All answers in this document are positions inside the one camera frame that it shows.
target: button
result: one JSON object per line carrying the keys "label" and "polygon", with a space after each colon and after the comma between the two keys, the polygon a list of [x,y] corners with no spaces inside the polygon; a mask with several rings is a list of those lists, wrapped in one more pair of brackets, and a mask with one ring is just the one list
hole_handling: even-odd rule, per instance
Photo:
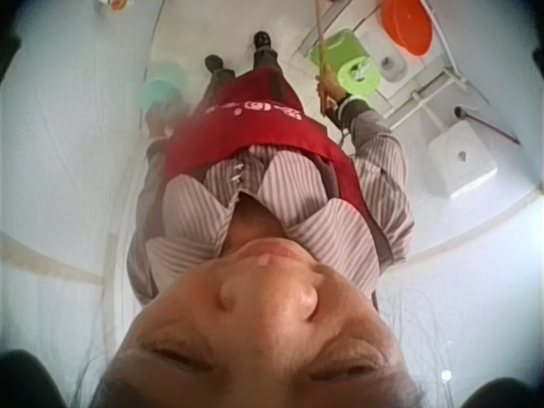
{"label": "button", "polygon": [[241,183],[241,174],[236,174],[235,176],[231,177],[230,181],[232,182],[237,181],[238,183]]}

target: red apron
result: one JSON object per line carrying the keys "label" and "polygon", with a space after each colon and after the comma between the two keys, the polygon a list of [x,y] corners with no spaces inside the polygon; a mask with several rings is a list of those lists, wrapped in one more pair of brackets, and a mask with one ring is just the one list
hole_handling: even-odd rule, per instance
{"label": "red apron", "polygon": [[[223,85],[192,119],[170,138],[165,161],[167,182],[191,169],[212,165],[251,145],[277,145],[321,157],[331,164],[340,198],[368,222],[359,179],[351,160],[306,117],[289,83],[275,69],[261,68]],[[376,294],[372,301],[377,309]]]}

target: shoe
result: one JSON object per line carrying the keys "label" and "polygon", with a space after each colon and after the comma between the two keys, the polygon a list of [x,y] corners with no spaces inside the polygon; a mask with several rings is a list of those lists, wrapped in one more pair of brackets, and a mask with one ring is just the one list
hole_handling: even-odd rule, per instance
{"label": "shoe", "polygon": [[208,55],[206,59],[204,59],[204,64],[206,64],[206,68],[211,74],[224,68],[223,59],[217,55]]}
{"label": "shoe", "polygon": [[255,45],[256,49],[261,47],[272,47],[272,40],[270,39],[268,32],[259,31],[257,34],[255,34],[255,37],[253,37],[253,44]]}

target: hand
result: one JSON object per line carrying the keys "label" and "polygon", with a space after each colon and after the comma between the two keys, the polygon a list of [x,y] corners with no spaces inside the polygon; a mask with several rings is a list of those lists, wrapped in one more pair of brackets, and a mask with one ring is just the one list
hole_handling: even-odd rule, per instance
{"label": "hand", "polygon": [[346,90],[338,83],[337,74],[330,69],[327,68],[322,76],[318,75],[315,79],[319,82],[317,84],[317,94],[319,96],[321,95],[321,87],[325,89],[326,96],[333,99],[335,102],[348,96]]}

